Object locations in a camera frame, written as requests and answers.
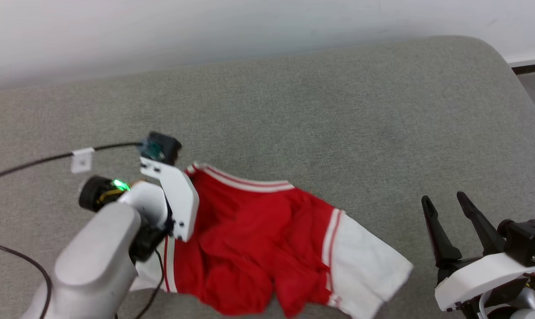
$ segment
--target white tag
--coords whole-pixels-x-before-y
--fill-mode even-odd
[[[90,171],[92,169],[92,153],[94,153],[94,148],[84,148],[73,151],[71,172],[73,174],[78,174],[80,172]]]

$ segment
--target red and white shirt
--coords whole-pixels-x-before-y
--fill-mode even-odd
[[[189,293],[224,315],[262,312],[273,293],[287,317],[306,303],[369,319],[412,265],[344,211],[287,181],[257,182],[209,165],[186,174],[199,194],[188,242],[166,238],[167,292]],[[132,289],[155,287],[156,256],[138,263]]]

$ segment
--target black strip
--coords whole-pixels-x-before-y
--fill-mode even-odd
[[[534,73],[535,72],[535,64],[512,67],[512,70],[514,71],[514,73],[516,75]]]

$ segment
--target cable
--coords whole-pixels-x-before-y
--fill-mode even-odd
[[[95,151],[102,151],[102,150],[105,150],[105,149],[121,148],[121,147],[137,147],[137,146],[140,146],[140,145],[142,145],[142,143],[140,143],[140,142],[117,143],[117,144],[103,145],[101,147],[95,147],[94,150]],[[43,164],[43,163],[47,163],[47,162],[51,162],[51,161],[55,161],[55,160],[60,160],[61,158],[66,158],[66,157],[71,157],[71,156],[73,156],[73,152],[37,159],[35,161],[31,161],[31,162],[28,162],[28,163],[25,163],[25,164],[22,164],[22,165],[19,165],[19,166],[12,167],[11,169],[7,169],[7,170],[4,170],[4,171],[1,171],[0,172],[0,177],[6,176],[6,175],[11,174],[13,172],[24,170],[24,169],[26,169],[28,167],[32,167],[32,166],[35,166],[35,165],[39,165],[39,164]]]
[[[146,306],[142,309],[142,311],[140,311],[140,313],[138,315],[136,315],[136,318],[135,319],[140,319],[148,309],[150,309],[150,306],[151,304],[154,302],[154,299],[155,299],[155,296],[158,294],[158,292],[160,291],[161,289],[161,285],[163,284],[163,280],[165,279],[165,270],[163,270],[163,260],[161,258],[161,255],[159,254],[158,250],[156,249],[155,250],[155,253],[158,255],[158,258],[159,258],[159,265],[162,269],[162,278],[161,280],[159,281],[159,284],[158,286],[154,289],[154,292],[152,293],[151,297],[150,297],[150,301],[148,301],[148,303],[146,304]]]
[[[102,151],[102,150],[105,150],[105,149],[121,148],[121,147],[133,147],[133,146],[137,147],[137,146],[140,146],[140,145],[142,145],[142,143],[140,143],[140,142],[117,143],[117,144],[103,145],[101,147],[95,147],[94,150],[95,151]],[[43,163],[47,163],[47,162],[51,162],[51,161],[55,161],[55,160],[60,160],[61,158],[66,158],[66,157],[71,157],[71,156],[73,156],[73,152],[63,153],[63,154],[59,154],[59,155],[54,155],[54,156],[50,156],[50,157],[37,159],[35,161],[31,161],[31,162],[28,162],[28,163],[25,163],[25,164],[22,164],[22,165],[18,165],[18,166],[12,167],[11,169],[0,171],[0,177],[6,176],[6,175],[11,174],[13,172],[24,170],[26,168],[29,168],[29,167],[32,167],[32,166],[35,166],[35,165],[39,165],[39,164],[43,164]],[[0,245],[0,250],[3,250],[4,252],[10,253],[10,254],[12,254],[14,256],[18,256],[19,258],[25,259],[31,265],[35,266],[35,268],[39,269],[39,271],[41,272],[41,274],[45,278],[45,283],[47,284],[47,299],[45,300],[45,306],[43,306],[43,311],[41,312],[41,316],[39,317],[39,319],[43,319],[45,317],[46,313],[47,313],[47,309],[49,307],[49,302],[51,301],[51,290],[53,288],[53,283],[51,281],[51,278],[49,277],[49,274],[47,273],[47,271],[45,271],[45,269],[41,265],[39,265],[38,262],[36,262],[35,260],[33,260],[29,256],[26,256],[26,255],[24,255],[24,254],[22,254],[20,252],[16,252],[15,250],[9,249],[9,248],[4,247],[2,245]],[[150,299],[149,304],[146,306],[144,311],[138,317],[143,315],[143,313],[149,308],[149,306],[153,302],[153,298],[155,297],[155,294],[156,294],[156,292],[154,292],[154,295],[152,295],[152,298]]]
[[[45,269],[41,265],[39,265],[38,262],[36,262],[35,260],[31,259],[31,257],[26,256],[26,255],[24,255],[24,254],[22,254],[20,252],[16,252],[15,250],[9,249],[9,248],[4,247],[2,245],[0,245],[0,250],[3,250],[4,252],[10,253],[12,255],[18,256],[19,258],[25,259],[27,262],[29,262],[31,265],[35,266],[35,268],[37,268],[37,269],[39,269],[39,271],[41,271],[41,274],[45,278],[45,283],[47,284],[47,298],[45,299],[45,306],[43,306],[43,311],[41,312],[41,316],[39,317],[39,319],[45,318],[45,315],[47,313],[47,308],[49,307],[49,301],[51,301],[51,289],[53,288],[53,283],[51,282],[51,277],[49,277],[49,274],[47,273],[47,271],[45,271]]]

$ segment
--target green light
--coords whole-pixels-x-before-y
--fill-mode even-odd
[[[130,186],[128,186],[128,184],[122,182],[119,179],[112,180],[112,183],[114,184],[114,186],[116,186],[116,188],[118,188],[118,190],[121,190],[121,191],[129,191],[130,190]]]

